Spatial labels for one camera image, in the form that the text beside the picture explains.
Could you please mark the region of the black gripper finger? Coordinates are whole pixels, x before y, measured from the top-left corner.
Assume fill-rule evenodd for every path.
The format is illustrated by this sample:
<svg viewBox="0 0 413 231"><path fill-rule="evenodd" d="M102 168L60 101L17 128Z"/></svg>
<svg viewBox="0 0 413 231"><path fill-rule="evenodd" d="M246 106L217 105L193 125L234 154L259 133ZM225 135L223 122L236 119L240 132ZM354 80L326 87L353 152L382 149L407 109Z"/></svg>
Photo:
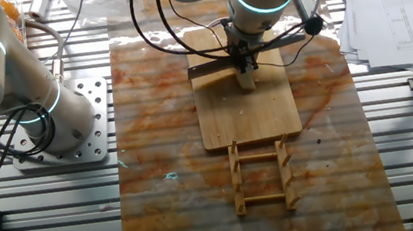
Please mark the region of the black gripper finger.
<svg viewBox="0 0 413 231"><path fill-rule="evenodd" d="M258 62L256 61L257 56L258 55L256 53L244 55L245 71L246 72L254 71L254 70L257 70L259 68Z"/></svg>
<svg viewBox="0 0 413 231"><path fill-rule="evenodd" d="M234 69L239 72L245 72L246 71L246 62L245 62L245 56L242 54L231 54L231 59L232 63L234 63Z"/></svg>

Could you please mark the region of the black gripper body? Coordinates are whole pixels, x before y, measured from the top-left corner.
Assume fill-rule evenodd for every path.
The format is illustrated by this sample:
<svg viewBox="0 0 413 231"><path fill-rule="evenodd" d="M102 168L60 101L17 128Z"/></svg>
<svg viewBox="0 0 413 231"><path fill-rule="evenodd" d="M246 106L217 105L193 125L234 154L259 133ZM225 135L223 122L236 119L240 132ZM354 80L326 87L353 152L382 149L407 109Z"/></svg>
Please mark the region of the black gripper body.
<svg viewBox="0 0 413 231"><path fill-rule="evenodd" d="M252 41L233 26L226 26L227 50L230 56L255 55Z"/></svg>

